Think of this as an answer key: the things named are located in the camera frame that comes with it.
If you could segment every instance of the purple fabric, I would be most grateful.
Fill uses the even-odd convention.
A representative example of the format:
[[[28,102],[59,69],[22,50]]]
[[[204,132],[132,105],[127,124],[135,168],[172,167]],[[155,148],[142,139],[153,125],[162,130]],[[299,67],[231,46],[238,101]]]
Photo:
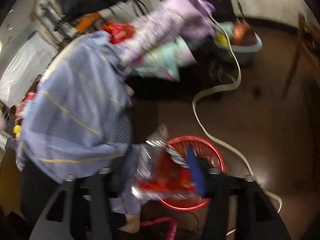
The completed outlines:
[[[205,0],[162,0],[152,13],[131,23],[136,28],[131,39],[117,44],[122,50],[122,65],[178,36],[203,38],[214,34],[210,20],[212,11],[213,5]]]

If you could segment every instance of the extension cord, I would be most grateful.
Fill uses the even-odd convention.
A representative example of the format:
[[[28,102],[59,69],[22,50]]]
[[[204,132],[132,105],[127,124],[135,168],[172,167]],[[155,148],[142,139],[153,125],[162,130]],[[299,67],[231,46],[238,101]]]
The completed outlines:
[[[195,117],[198,121],[198,124],[200,125],[200,127],[202,128],[202,130],[204,131],[204,133],[209,137],[209,139],[211,139],[212,141],[214,141],[215,143],[217,144],[220,144],[221,146],[229,149],[230,151],[232,151],[233,153],[235,153],[236,155],[238,155],[238,157],[240,157],[240,159],[242,159],[242,161],[244,162],[244,164],[247,166],[247,169],[249,171],[249,174],[254,178],[254,180],[259,184],[259,182],[257,181],[256,177],[254,176],[253,174],[253,171],[251,169],[251,166],[247,160],[247,158],[241,153],[239,152],[236,148],[232,147],[231,145],[229,145],[228,143],[222,141],[222,140],[219,140],[218,138],[215,138],[213,137],[210,133],[208,133],[206,131],[206,129],[204,128],[204,126],[201,124],[199,118],[198,118],[198,115],[197,115],[197,112],[196,112],[196,104],[198,103],[198,101],[206,96],[209,96],[209,95],[212,95],[214,93],[217,93],[217,92],[222,92],[222,91],[230,91],[230,90],[235,90],[239,87],[240,83],[241,83],[241,70],[240,70],[240,66],[239,66],[239,63],[236,59],[236,56],[235,54],[233,53],[232,51],[232,47],[231,47],[231,43],[230,43],[230,39],[229,39],[229,36],[226,32],[226,30],[215,20],[213,19],[211,16],[210,16],[211,20],[218,26],[220,27],[224,33],[225,33],[225,36],[227,38],[227,41],[228,41],[228,46],[229,46],[229,49],[230,49],[230,52],[233,56],[233,58],[235,59],[236,61],[236,65],[237,65],[237,70],[238,70],[238,77],[236,79],[235,82],[233,82],[232,84],[222,84],[222,85],[218,85],[218,86],[215,86],[215,87],[212,87],[212,88],[209,88],[209,89],[206,89],[206,90],[203,90],[201,92],[199,92],[198,94],[195,95],[195,97],[193,98],[192,100],[192,109],[193,109],[193,113],[195,114]],[[274,194],[274,193],[271,193],[267,190],[263,190],[264,193],[266,195],[268,195],[269,197],[275,199],[276,201],[278,201],[279,203],[279,208],[278,208],[278,213],[280,212],[281,208],[282,208],[282,199]],[[236,231],[236,229],[233,229],[231,231],[229,231],[227,233],[227,236],[234,233]]]

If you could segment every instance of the red plastic basket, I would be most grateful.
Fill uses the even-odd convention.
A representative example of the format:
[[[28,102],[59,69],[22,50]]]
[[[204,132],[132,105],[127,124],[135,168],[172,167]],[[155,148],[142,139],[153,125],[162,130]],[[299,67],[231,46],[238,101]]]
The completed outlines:
[[[198,156],[206,158],[213,167],[219,168],[225,172],[225,166],[220,151],[205,139],[195,136],[181,136],[170,140],[168,143],[178,151],[182,147],[185,148],[188,145],[192,145]],[[190,211],[206,206],[210,202],[210,199],[199,197],[184,200],[160,199],[159,201],[163,205],[174,210]]]

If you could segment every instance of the light blue cloth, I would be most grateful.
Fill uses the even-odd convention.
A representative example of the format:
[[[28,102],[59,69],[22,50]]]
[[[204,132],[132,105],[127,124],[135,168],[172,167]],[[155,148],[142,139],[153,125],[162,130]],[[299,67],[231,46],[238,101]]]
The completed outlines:
[[[119,48],[99,31],[84,38],[38,89],[23,120],[17,166],[24,154],[58,183],[87,177],[123,155],[116,126],[126,104]]]

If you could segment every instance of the red basket rim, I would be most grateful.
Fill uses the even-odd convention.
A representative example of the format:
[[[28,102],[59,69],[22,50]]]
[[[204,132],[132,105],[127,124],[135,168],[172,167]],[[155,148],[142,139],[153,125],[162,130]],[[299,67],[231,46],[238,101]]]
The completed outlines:
[[[174,143],[179,143],[182,141],[197,141],[197,142],[201,142],[206,144],[207,146],[209,146],[212,150],[215,151],[215,153],[218,155],[218,158],[220,160],[221,163],[221,169],[223,172],[225,172],[225,166],[224,166],[224,161],[223,161],[223,157],[221,152],[218,150],[217,147],[215,147],[212,143],[208,142],[207,140],[201,138],[201,137],[196,137],[196,136],[191,136],[191,135],[184,135],[184,136],[180,136],[180,137],[176,137],[171,139],[170,141],[168,141],[169,144],[174,144]],[[174,207],[172,205],[169,205],[168,203],[166,203],[163,199],[159,199],[160,203],[163,204],[164,206],[167,206],[168,208],[171,208],[173,210],[177,210],[177,211],[191,211],[191,210],[196,210],[202,207],[205,207],[209,202],[210,199],[206,198],[204,199],[203,202],[201,202],[200,204],[193,206],[193,207],[188,207],[188,208],[179,208],[179,207]]]

